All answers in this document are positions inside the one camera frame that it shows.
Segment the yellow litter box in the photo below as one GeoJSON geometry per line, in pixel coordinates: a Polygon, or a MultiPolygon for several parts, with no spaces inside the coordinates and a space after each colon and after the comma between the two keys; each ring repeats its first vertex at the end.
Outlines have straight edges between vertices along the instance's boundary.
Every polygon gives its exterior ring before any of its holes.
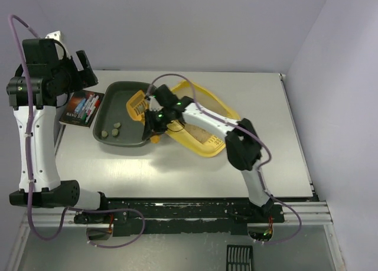
{"type": "Polygon", "coordinates": [[[184,123],[198,126],[212,134],[204,144],[189,145],[187,143],[178,143],[205,158],[211,158],[219,154],[226,147],[224,143],[226,132],[233,129],[223,122],[235,124],[240,120],[239,114],[228,107],[210,90],[195,83],[191,85],[187,81],[181,81],[176,86],[171,87],[170,90],[179,98],[190,97],[199,104],[192,103],[189,105],[188,110],[184,113],[184,123]]]}

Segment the orange litter scoop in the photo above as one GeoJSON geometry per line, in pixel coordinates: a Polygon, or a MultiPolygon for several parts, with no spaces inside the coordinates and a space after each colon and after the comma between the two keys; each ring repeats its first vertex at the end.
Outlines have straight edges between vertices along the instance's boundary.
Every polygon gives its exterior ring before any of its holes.
{"type": "Polygon", "coordinates": [[[147,102],[146,95],[143,90],[138,90],[126,102],[126,109],[132,120],[143,124],[144,131],[142,133],[142,140],[150,141],[151,143],[158,143],[161,138],[157,133],[153,133],[150,123],[146,119],[145,112],[149,109],[149,103],[147,102]]]}

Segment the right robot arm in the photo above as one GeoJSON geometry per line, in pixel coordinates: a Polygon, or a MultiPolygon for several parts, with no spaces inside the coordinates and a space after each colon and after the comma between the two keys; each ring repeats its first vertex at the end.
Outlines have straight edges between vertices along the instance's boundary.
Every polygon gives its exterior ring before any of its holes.
{"type": "Polygon", "coordinates": [[[267,162],[261,161],[261,150],[266,145],[257,136],[249,119],[229,119],[214,113],[199,104],[195,94],[179,99],[164,84],[156,89],[149,86],[145,99],[149,102],[155,100],[161,108],[145,110],[143,139],[162,134],[168,129],[168,124],[176,120],[206,130],[225,143],[227,159],[241,172],[252,209],[261,217],[270,213],[274,197],[266,187],[262,167],[271,161],[272,156],[268,154],[267,162]]]}

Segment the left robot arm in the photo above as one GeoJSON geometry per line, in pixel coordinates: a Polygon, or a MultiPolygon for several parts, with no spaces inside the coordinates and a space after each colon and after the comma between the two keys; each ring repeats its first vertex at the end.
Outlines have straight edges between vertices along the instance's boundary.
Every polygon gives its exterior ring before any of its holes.
{"type": "Polygon", "coordinates": [[[97,85],[86,53],[77,51],[78,70],[65,46],[53,38],[22,42],[25,63],[18,67],[6,92],[17,121],[21,147],[19,189],[10,193],[13,206],[74,207],[98,210],[104,195],[61,180],[55,158],[54,120],[57,98],[97,85]]]}

